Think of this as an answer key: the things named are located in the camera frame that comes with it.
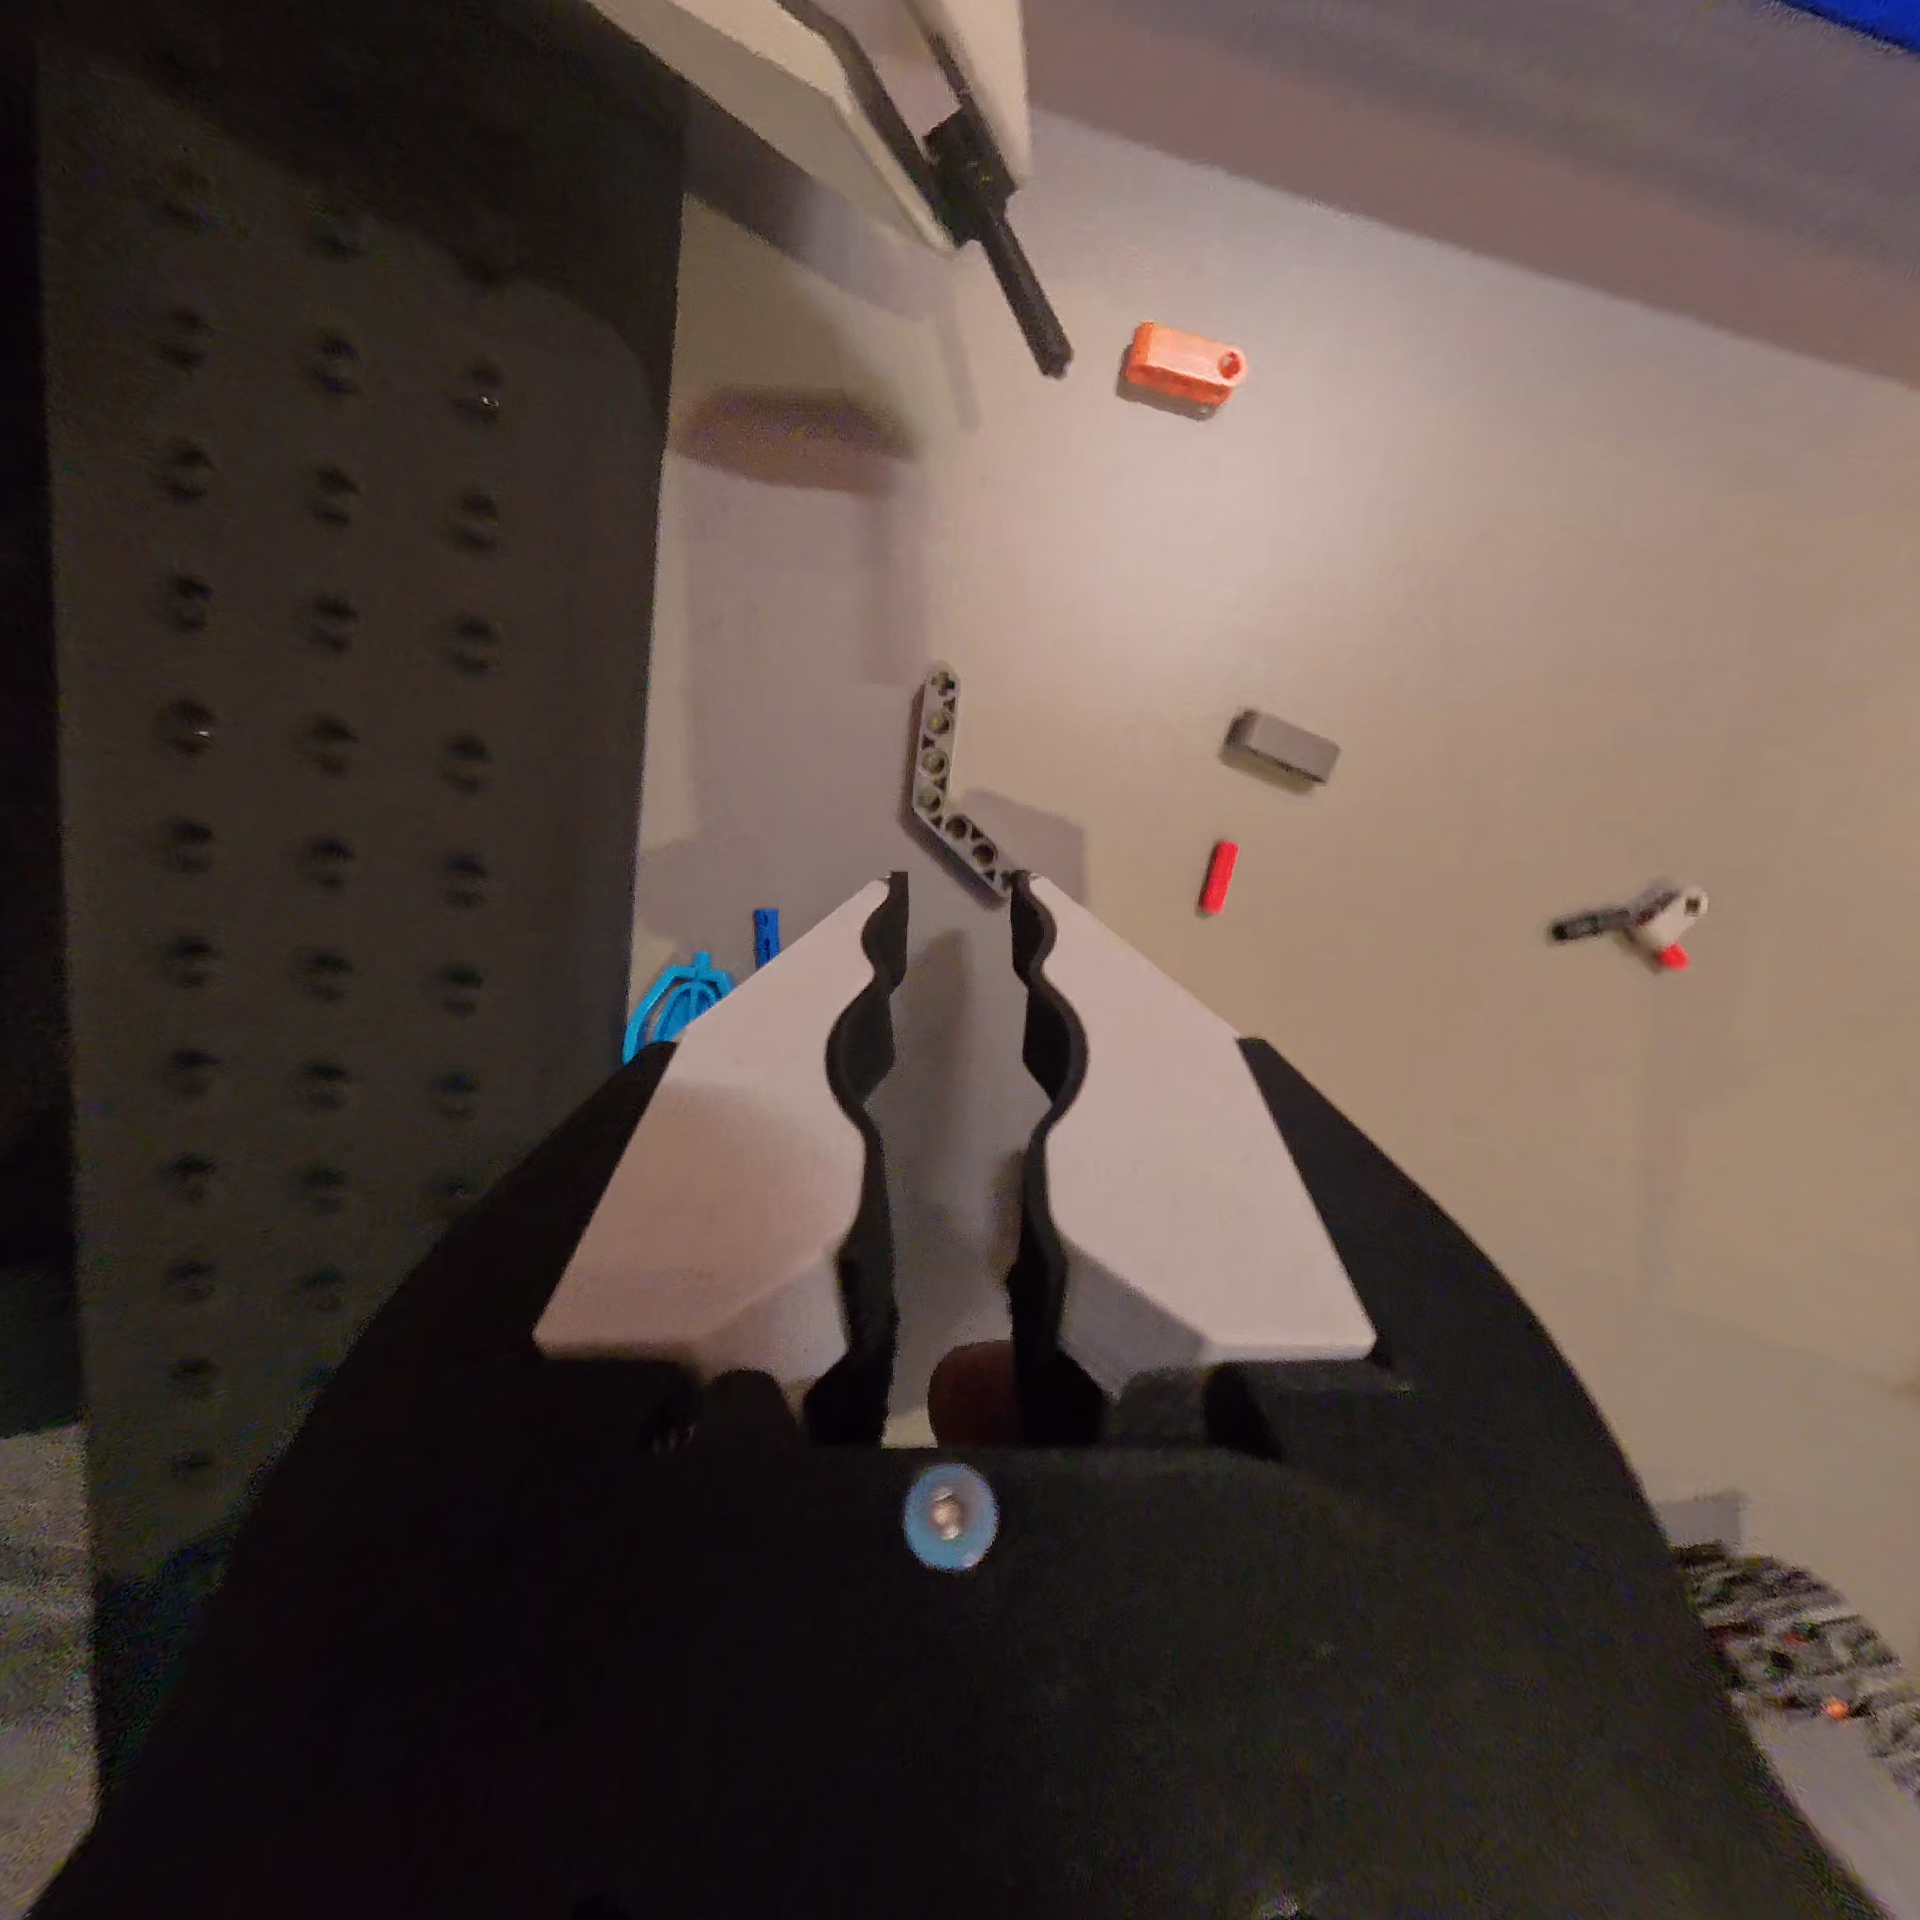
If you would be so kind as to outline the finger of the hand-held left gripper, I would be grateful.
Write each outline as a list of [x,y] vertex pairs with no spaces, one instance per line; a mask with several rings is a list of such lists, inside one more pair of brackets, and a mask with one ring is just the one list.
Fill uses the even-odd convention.
[[1014,184],[1032,173],[1024,7],[1020,3],[839,3],[839,21],[877,70],[914,137],[957,110],[949,63],[986,116]]
[[956,246],[919,139],[851,30],[815,5],[595,3],[760,143],[869,219]]

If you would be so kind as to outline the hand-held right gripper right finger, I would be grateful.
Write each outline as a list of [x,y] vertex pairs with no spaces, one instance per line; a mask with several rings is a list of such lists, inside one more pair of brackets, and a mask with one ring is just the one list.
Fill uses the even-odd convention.
[[1366,1361],[1379,1332],[1242,1032],[1054,880],[1014,877],[1045,1094],[1006,1278],[1024,1438],[1092,1445],[1130,1387]]

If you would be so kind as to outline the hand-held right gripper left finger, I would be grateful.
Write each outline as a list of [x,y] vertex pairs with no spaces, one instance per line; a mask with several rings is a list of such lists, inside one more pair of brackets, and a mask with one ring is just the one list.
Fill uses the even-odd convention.
[[660,1075],[534,1323],[542,1356],[768,1376],[813,1439],[882,1439],[901,1312],[874,1094],[907,916],[891,871],[642,1051]]

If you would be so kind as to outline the black toy axle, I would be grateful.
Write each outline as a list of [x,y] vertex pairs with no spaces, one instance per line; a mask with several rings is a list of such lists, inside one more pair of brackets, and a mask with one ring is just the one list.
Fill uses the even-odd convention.
[[925,135],[925,155],[949,237],[983,252],[1040,372],[1064,377],[1071,345],[1013,225],[1016,180],[986,113],[959,102]]

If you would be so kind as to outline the grey bent toy beam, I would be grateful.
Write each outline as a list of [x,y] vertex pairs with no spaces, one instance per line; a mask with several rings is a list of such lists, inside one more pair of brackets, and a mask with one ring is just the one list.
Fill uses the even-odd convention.
[[1014,893],[1020,865],[959,799],[954,784],[957,701],[956,672],[944,660],[931,663],[914,701],[906,782],[910,819],[983,896],[1006,904]]

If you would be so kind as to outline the small grey connector block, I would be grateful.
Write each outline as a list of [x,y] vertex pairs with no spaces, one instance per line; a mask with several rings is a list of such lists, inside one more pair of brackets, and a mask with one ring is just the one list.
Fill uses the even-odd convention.
[[1332,737],[1261,708],[1235,713],[1223,751],[1245,769],[1259,768],[1268,776],[1300,785],[1328,784],[1339,760],[1339,744]]

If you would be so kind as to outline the blue plastic toy tool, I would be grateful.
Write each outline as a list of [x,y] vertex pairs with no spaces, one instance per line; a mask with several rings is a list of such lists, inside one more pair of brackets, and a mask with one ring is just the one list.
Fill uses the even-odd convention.
[[718,965],[708,949],[663,965],[631,1007],[622,1032],[622,1060],[631,1062],[653,1045],[678,1041],[690,1024],[733,990],[735,975]]

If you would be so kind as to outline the orange toy connector block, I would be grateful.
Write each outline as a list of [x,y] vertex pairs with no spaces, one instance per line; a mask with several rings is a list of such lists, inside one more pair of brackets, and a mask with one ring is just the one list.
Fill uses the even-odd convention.
[[1242,389],[1242,347],[1156,320],[1136,325],[1119,359],[1118,389],[1180,416],[1212,419]]

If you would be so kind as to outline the white red black connector piece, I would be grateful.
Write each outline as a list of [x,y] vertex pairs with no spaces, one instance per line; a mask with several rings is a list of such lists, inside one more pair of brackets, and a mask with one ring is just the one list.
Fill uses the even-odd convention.
[[1623,903],[1587,908],[1548,924],[1551,944],[1616,942],[1660,973],[1692,965],[1690,936],[1708,916],[1709,893],[1695,884],[1655,880]]

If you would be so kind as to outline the black studded mat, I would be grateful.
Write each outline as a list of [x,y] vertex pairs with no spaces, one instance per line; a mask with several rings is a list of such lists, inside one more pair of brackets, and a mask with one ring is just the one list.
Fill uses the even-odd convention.
[[100,1789],[362,1325],[614,1067],[685,95],[587,5],[4,5]]

